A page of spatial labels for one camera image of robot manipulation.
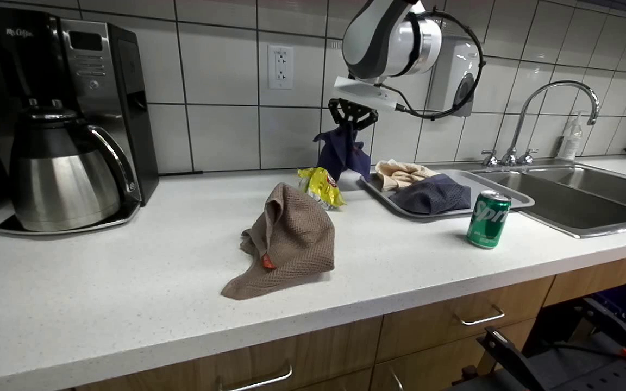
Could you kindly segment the beige cloth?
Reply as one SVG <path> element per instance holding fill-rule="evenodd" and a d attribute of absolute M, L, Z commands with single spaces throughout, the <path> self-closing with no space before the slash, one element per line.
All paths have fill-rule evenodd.
<path fill-rule="evenodd" d="M 381 180 L 381 191 L 395 191 L 419 181 L 439 175 L 437 171 L 415 163 L 397 162 L 394 159 L 378 161 L 375 173 Z"/>

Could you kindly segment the yellow chip bag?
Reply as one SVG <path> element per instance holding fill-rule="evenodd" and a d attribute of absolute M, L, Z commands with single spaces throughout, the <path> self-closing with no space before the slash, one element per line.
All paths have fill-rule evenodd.
<path fill-rule="evenodd" d="M 299 189 L 324 210 L 337 210 L 346 204 L 335 180 L 325 168 L 298 169 Z"/>

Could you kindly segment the dark blue waffle cloth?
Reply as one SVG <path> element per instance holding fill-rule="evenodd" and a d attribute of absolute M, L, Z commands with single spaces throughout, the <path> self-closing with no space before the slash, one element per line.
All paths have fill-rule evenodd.
<path fill-rule="evenodd" d="M 439 215 L 471 206 L 472 189 L 445 174 L 438 174 L 400 189 L 389 197 L 402 210 L 418 215 Z"/>

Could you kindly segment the brown waffle cloth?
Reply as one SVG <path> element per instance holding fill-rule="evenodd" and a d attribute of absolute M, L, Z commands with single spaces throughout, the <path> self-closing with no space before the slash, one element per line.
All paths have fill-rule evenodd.
<path fill-rule="evenodd" d="M 251 258 L 246 272 L 221 295 L 246 300 L 300 285 L 335 268 L 333 221 L 308 194 L 278 183 L 261 215 L 241 233 L 240 250 Z"/>

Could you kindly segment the grey tray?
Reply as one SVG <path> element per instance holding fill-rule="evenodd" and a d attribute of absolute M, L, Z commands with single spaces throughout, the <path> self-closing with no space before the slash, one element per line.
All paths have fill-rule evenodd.
<path fill-rule="evenodd" d="M 459 183 L 459 185 L 469 186 L 471 188 L 471 204 L 468 208 L 462 210 L 445 211 L 438 213 L 437 215 L 423 215 L 422 213 L 413 213 L 405 211 L 398 207 L 396 203 L 390 200 L 392 191 L 381 191 L 381 180 L 377 175 L 371 175 L 371 181 L 365 181 L 363 176 L 359 176 L 356 181 L 360 188 L 365 189 L 373 197 L 375 197 L 381 205 L 384 205 L 388 210 L 395 213 L 395 215 L 402 216 L 403 218 L 423 221 L 423 220 L 442 220 L 450 218 L 458 218 L 460 216 L 469 216 L 472 214 L 473 208 L 477 202 L 477 196 L 482 191 L 494 191 L 501 193 L 511 198 L 511 209 L 521 210 L 523 208 L 532 207 L 536 201 L 534 198 L 529 197 L 524 193 L 520 193 L 517 190 L 511 189 L 507 186 L 500 185 L 496 181 L 489 180 L 484 176 L 480 176 L 477 173 L 472 173 L 463 170 L 439 170 L 438 173 L 447 175 L 452 180 Z"/>

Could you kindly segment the chrome tap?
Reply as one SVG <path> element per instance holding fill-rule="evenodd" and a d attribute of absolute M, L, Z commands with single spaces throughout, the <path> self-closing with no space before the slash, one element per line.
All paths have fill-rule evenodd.
<path fill-rule="evenodd" d="M 575 87 L 579 91 L 584 92 L 585 96 L 587 96 L 591 103 L 591 112 L 588 118 L 588 125 L 593 126 L 596 124 L 596 121 L 599 116 L 601 103 L 598 97 L 598 94 L 594 92 L 591 87 L 580 82 L 580 81 L 572 81 L 572 80 L 563 80 L 563 81 L 554 81 L 549 84 L 545 84 L 544 86 L 539 87 L 536 91 L 530 94 L 529 97 L 525 100 L 522 109 L 519 113 L 517 125 L 515 127 L 514 135 L 512 136 L 512 141 L 510 147 L 506 150 L 506 154 L 502 156 L 501 159 L 497 159 L 495 156 L 496 151 L 494 149 L 484 150 L 482 154 L 485 154 L 487 158 L 485 158 L 480 164 L 483 167 L 515 167 L 515 166 L 528 166 L 533 163 L 533 153 L 536 152 L 536 149 L 527 149 L 527 152 L 522 156 L 517 156 L 517 142 L 519 141 L 519 137 L 522 131 L 522 126 L 525 121 L 525 117 L 527 115 L 527 111 L 531 104 L 531 101 L 539 96 L 542 92 L 546 92 L 549 89 L 553 89 L 554 87 Z"/>

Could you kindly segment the green soda can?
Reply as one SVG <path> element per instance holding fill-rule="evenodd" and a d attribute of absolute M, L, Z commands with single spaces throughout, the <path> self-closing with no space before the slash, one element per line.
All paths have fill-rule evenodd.
<path fill-rule="evenodd" d="M 480 192 L 471 216 L 466 238 L 476 247 L 497 247 L 511 211 L 511 197 L 493 190 Z"/>

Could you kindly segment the clear soap pump bottle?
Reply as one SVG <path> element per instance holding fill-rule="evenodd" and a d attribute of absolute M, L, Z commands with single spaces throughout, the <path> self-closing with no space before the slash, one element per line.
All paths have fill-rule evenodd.
<path fill-rule="evenodd" d="M 560 138 L 559 148 L 556 154 L 558 159 L 574 160 L 583 137 L 581 118 L 583 111 L 577 111 L 576 116 L 567 123 Z"/>

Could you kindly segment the wooden drawer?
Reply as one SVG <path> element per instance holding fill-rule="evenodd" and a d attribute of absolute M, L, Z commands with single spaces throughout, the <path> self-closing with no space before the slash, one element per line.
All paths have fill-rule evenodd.
<path fill-rule="evenodd" d="M 489 291 L 386 314 L 380 332 L 376 361 L 384 362 L 424 349 L 477 336 L 488 326 L 510 326 L 534 318 L 546 299 L 554 277 L 537 278 Z M 473 321 L 497 314 L 498 305 L 506 317 L 477 326 L 463 326 L 453 315 Z"/>
<path fill-rule="evenodd" d="M 483 331 L 477 334 L 477 336 L 455 340 L 417 353 L 390 359 L 389 361 L 378 362 L 376 361 L 376 355 L 383 317 L 375 318 L 375 321 L 379 324 L 380 331 L 368 391 L 395 391 L 395 384 L 389 377 L 388 369 L 390 367 L 402 381 L 404 391 L 445 389 L 453 381 L 460 378 L 462 367 L 477 364 L 484 353 L 484 349 L 476 342 L 476 338 L 484 334 Z M 507 337 L 517 347 L 521 348 L 526 342 L 535 321 L 536 317 L 510 326 L 497 328 L 506 332 Z"/>
<path fill-rule="evenodd" d="M 294 366 L 293 376 L 261 389 L 290 391 L 370 368 L 380 331 L 375 318 L 85 384 L 73 391 L 216 391 L 219 377 L 224 384 L 241 384 L 271 376 L 287 362 Z"/>

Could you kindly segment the steel sink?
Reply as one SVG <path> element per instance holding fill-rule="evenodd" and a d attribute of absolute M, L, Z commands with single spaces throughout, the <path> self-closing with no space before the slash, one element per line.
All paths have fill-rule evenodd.
<path fill-rule="evenodd" d="M 571 237 L 626 232 L 626 175 L 580 163 L 474 173 L 533 198 L 524 214 Z"/>

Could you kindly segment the black and silver coffee maker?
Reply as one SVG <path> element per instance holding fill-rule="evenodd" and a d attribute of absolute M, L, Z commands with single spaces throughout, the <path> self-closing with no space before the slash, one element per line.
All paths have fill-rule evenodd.
<path fill-rule="evenodd" d="M 114 24 L 62 19 L 44 11 L 0 7 L 0 69 L 8 94 L 19 101 L 12 143 L 28 99 L 58 99 L 106 129 L 136 173 L 141 202 L 85 228 L 29 232 L 15 216 L 0 223 L 10 235 L 61 235 L 101 230 L 132 220 L 158 186 L 158 163 L 136 35 Z"/>

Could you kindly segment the steel coffee carafe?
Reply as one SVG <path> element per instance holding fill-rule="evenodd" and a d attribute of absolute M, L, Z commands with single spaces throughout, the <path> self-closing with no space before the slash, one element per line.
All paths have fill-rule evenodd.
<path fill-rule="evenodd" d="M 30 98 L 20 109 L 9 174 L 15 216 L 29 232 L 85 228 L 141 202 L 119 142 L 58 99 Z"/>

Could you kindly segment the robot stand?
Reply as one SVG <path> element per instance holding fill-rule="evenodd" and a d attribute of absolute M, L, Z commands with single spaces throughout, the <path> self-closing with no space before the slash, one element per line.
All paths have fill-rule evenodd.
<path fill-rule="evenodd" d="M 593 326 L 589 336 L 549 344 L 527 358 L 506 334 L 487 327 L 477 338 L 487 368 L 465 367 L 463 377 L 446 391 L 626 391 L 626 322 L 593 299 L 575 307 Z"/>

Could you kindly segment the white wall socket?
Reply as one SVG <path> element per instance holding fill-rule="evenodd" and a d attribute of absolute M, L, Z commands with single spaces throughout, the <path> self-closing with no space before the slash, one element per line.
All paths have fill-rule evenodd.
<path fill-rule="evenodd" d="M 268 45 L 267 81 L 271 90 L 293 89 L 294 48 L 281 45 Z"/>

